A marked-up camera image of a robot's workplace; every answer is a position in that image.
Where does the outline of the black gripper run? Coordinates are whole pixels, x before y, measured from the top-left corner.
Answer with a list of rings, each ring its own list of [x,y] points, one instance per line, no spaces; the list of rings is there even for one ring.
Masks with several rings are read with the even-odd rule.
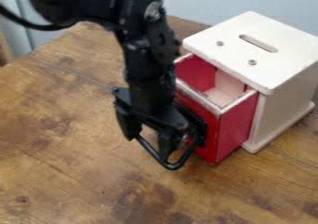
[[[151,4],[129,15],[129,25],[115,36],[123,49],[127,87],[113,90],[116,120],[127,140],[148,125],[157,137],[159,160],[168,161],[179,149],[178,133],[187,120],[175,106],[175,64],[179,41],[168,27],[166,10]]]

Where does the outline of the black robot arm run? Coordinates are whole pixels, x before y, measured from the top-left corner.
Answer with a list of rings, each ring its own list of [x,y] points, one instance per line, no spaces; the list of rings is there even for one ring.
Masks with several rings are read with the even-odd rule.
[[[168,161],[188,135],[188,122],[175,106],[175,59],[180,43],[168,27],[163,0],[29,0],[49,22],[17,17],[3,5],[0,15],[40,31],[57,31],[91,21],[115,33],[124,56],[127,87],[113,89],[115,113],[124,137],[137,140],[156,162],[179,169],[195,146],[176,163]]]

